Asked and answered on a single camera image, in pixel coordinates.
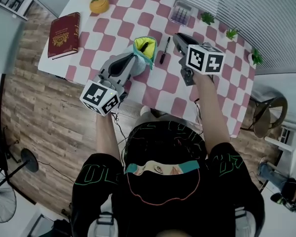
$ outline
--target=shirt sleeve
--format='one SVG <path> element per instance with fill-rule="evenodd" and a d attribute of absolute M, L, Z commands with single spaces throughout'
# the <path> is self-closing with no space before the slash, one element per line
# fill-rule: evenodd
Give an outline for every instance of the shirt sleeve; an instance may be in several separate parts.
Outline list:
<path fill-rule="evenodd" d="M 107 154 L 93 154 L 84 163 L 73 187 L 74 237 L 87 236 L 90 224 L 99 217 L 101 205 L 117 192 L 122 173 L 122 164 Z"/>
<path fill-rule="evenodd" d="M 264 224 L 264 201 L 242 157 L 230 143 L 221 143 L 212 149 L 207 167 L 217 197 L 234 207 L 244 206 L 246 211 L 251 212 L 258 233 Z"/>

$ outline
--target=wooden floor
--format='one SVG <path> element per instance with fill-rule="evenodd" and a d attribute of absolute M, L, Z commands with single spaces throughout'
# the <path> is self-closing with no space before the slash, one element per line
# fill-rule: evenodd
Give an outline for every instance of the wooden floor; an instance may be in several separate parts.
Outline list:
<path fill-rule="evenodd" d="M 6 77 L 1 123 L 8 126 L 8 141 L 19 140 L 11 151 L 19 158 L 30 149 L 43 163 L 75 179 L 84 161 L 95 153 L 95 114 L 79 100 L 82 86 L 37 70 L 40 55 L 49 35 L 52 15 L 34 4 L 28 15 L 14 74 Z M 119 124 L 127 136 L 139 116 L 141 105 L 126 100 L 120 107 Z M 123 139 L 115 125 L 117 140 Z M 256 173 L 259 160 L 275 161 L 277 150 L 252 133 L 241 131 L 232 144 L 243 157 L 249 171 Z M 11 159 L 9 171 L 17 167 Z M 259 183 L 251 173 L 252 180 Z M 35 174 L 22 169 L 11 182 L 32 200 L 60 213 L 68 209 L 73 183 L 48 165 L 39 163 Z"/>

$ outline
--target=yellow container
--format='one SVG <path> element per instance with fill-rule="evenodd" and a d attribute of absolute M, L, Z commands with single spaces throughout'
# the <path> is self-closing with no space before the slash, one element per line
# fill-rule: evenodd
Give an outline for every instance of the yellow container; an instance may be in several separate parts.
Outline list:
<path fill-rule="evenodd" d="M 90 10 L 97 14 L 106 12 L 109 7 L 109 0 L 92 0 L 90 3 Z"/>

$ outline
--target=electric fan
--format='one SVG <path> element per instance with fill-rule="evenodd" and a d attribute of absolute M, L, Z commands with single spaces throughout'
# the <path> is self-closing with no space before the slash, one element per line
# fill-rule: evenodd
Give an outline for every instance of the electric fan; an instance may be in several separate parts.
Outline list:
<path fill-rule="evenodd" d="M 16 210 L 15 192 L 7 181 L 24 166 L 32 173 L 38 171 L 38 162 L 30 150 L 23 149 L 21 151 L 21 159 L 22 165 L 8 176 L 5 177 L 0 170 L 0 223 L 9 221 L 14 216 Z"/>

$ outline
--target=clear plastic container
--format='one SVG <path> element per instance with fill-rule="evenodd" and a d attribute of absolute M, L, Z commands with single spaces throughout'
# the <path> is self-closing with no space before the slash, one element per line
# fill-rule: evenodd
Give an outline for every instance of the clear plastic container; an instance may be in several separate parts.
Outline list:
<path fill-rule="evenodd" d="M 192 14 L 192 7 L 177 0 L 169 15 L 169 20 L 182 26 L 187 26 Z"/>

